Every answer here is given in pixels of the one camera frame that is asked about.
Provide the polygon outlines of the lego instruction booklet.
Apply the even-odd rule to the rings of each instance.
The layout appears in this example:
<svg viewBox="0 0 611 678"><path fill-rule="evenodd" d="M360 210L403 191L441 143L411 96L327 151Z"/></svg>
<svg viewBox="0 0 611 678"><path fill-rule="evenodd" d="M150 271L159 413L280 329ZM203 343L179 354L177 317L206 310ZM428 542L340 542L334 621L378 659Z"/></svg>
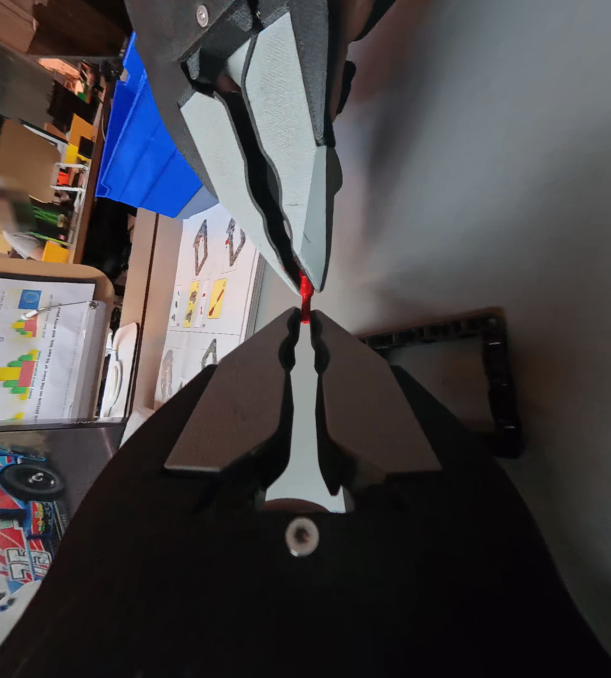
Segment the lego instruction booklet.
<svg viewBox="0 0 611 678"><path fill-rule="evenodd" d="M250 304L261 266L257 249L219 203L182 220L154 407L253 332Z"/></svg>

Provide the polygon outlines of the long red lego pin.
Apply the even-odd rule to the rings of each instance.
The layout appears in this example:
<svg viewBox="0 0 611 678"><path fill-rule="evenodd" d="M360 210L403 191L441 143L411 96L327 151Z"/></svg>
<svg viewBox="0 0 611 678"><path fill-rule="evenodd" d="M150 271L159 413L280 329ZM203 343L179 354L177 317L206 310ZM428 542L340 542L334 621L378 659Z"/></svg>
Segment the long red lego pin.
<svg viewBox="0 0 611 678"><path fill-rule="evenodd" d="M301 286L299 286L299 293L301 293L301 324L309 324L309 304L312 304L312 293L314 293L314 286L312 281L307 279L307 275L301 271Z"/></svg>

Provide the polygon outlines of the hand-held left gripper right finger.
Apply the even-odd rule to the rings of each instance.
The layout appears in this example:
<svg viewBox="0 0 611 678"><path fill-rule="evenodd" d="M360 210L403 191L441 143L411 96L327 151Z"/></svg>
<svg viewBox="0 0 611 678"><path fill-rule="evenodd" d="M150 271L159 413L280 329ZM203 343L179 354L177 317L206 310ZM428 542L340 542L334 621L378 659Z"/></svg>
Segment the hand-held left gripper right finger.
<svg viewBox="0 0 611 678"><path fill-rule="evenodd" d="M391 364L322 310L309 313L317 464L332 496L442 464Z"/></svg>

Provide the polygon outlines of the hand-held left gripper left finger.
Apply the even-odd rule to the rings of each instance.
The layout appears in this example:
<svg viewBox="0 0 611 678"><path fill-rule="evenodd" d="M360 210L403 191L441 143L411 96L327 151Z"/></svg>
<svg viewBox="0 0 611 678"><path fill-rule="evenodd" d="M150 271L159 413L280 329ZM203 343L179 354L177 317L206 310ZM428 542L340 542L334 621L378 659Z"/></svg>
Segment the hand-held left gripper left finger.
<svg viewBox="0 0 611 678"><path fill-rule="evenodd" d="M192 477L242 477L261 490L272 486L288 464L296 343L299 308L288 308L227 354L163 467Z"/></svg>

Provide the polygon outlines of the lego set box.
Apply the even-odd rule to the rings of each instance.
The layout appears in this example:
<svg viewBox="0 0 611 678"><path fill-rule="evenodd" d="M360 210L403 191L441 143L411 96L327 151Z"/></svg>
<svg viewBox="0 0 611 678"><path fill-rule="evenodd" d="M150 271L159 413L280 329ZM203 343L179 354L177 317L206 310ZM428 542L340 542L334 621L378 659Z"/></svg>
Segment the lego set box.
<svg viewBox="0 0 611 678"><path fill-rule="evenodd" d="M36 594L124 426L120 420L0 426L0 629Z"/></svg>

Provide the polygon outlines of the blue plastic bin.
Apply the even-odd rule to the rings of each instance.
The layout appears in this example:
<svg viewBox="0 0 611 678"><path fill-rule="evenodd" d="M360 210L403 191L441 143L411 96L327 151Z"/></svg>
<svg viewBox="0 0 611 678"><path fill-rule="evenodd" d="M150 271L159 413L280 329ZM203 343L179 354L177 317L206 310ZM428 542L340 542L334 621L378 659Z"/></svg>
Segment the blue plastic bin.
<svg viewBox="0 0 611 678"><path fill-rule="evenodd" d="M167 218L192 218L217 198L174 146L154 102L133 33L124 54L126 80L115 80L97 196Z"/></svg>

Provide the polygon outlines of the black lego frame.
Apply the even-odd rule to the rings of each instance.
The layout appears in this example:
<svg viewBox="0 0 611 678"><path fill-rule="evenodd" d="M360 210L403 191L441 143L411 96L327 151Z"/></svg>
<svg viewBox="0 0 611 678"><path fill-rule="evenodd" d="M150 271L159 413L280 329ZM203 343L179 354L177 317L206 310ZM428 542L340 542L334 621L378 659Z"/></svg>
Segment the black lego frame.
<svg viewBox="0 0 611 678"><path fill-rule="evenodd" d="M480 364L487 383L487 409L492 418L492 431L483 431L480 439L500 459L519 459L526 453L510 358L507 317L502 308L480 308L416 327L380 329L356 336L384 361L397 348L479 338Z"/></svg>

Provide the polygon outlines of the printed instruction sheet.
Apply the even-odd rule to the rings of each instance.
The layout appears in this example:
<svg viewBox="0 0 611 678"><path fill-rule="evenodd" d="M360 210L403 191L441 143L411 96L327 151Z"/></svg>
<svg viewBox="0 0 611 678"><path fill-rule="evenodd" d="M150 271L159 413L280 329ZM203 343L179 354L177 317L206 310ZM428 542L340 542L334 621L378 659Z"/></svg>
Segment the printed instruction sheet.
<svg viewBox="0 0 611 678"><path fill-rule="evenodd" d="M105 317L92 276L0 273L0 421L84 414Z"/></svg>

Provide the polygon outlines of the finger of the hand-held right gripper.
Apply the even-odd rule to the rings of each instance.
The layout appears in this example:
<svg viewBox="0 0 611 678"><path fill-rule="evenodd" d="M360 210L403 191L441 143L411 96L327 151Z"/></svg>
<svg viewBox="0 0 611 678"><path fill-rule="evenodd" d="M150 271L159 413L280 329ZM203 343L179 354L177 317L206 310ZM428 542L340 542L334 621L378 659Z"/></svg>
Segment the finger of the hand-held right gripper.
<svg viewBox="0 0 611 678"><path fill-rule="evenodd" d="M307 100L303 87L250 87L202 95L182 105L182 119L225 210L285 279L301 286L307 212Z"/></svg>
<svg viewBox="0 0 611 678"><path fill-rule="evenodd" d="M277 178L296 267L322 291L340 161L327 108L327 10L281 10L248 44L242 89L257 146Z"/></svg>

